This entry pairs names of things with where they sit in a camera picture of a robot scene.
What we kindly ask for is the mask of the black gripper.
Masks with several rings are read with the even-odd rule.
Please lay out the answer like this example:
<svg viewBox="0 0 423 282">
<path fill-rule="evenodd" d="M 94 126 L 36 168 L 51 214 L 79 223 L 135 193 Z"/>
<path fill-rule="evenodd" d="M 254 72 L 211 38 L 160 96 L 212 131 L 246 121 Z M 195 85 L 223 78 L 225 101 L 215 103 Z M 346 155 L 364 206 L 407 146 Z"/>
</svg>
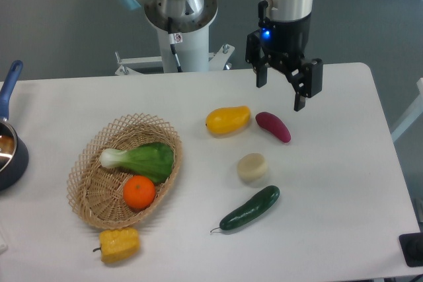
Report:
<svg viewBox="0 0 423 282">
<path fill-rule="evenodd" d="M 304 58 L 311 15 L 294 21 L 272 20 L 266 13 L 269 6 L 267 0 L 258 3 L 259 32 L 247 36 L 245 61 L 252 65 L 258 88 L 267 83 L 266 64 L 283 73 L 295 91 L 293 109 L 298 112 L 323 87 L 323 61 Z"/>
</svg>

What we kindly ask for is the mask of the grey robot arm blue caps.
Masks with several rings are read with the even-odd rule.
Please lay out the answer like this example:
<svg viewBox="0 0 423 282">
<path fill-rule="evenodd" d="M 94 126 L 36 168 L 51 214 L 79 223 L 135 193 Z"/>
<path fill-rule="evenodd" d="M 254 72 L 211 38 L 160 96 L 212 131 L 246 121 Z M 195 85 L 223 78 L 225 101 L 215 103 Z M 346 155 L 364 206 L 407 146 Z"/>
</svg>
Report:
<svg viewBox="0 0 423 282">
<path fill-rule="evenodd" d="M 217 0 L 120 0 L 129 9 L 142 8 L 159 39 L 166 73 L 209 71 L 209 27 Z M 323 63 L 304 56 L 313 0 L 260 0 L 258 28 L 247 36 L 245 59 L 256 85 L 267 82 L 267 70 L 284 74 L 295 91 L 295 110 L 323 85 Z"/>
</svg>

